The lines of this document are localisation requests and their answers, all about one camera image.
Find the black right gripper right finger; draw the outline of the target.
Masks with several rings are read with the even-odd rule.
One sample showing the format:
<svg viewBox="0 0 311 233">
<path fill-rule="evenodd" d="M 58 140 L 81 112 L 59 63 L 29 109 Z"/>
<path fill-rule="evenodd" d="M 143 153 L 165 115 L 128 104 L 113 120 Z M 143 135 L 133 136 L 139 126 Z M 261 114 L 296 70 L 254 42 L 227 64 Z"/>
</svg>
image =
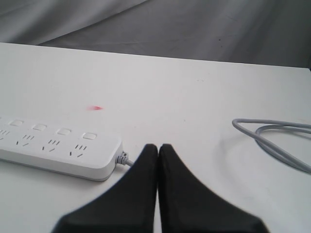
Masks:
<svg viewBox="0 0 311 233">
<path fill-rule="evenodd" d="M 158 195 L 164 233 L 267 233 L 263 221 L 202 184 L 170 144 L 158 158 Z"/>
</svg>

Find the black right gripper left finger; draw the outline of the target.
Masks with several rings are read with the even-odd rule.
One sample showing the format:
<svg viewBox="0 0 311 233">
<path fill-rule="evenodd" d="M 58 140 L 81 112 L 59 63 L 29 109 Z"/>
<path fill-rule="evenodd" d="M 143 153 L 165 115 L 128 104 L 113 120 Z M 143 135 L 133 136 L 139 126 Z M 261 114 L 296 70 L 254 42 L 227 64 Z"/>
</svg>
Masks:
<svg viewBox="0 0 311 233">
<path fill-rule="evenodd" d="M 157 189 L 157 147 L 144 146 L 125 175 L 108 191 L 64 215 L 54 233 L 151 233 Z"/>
</svg>

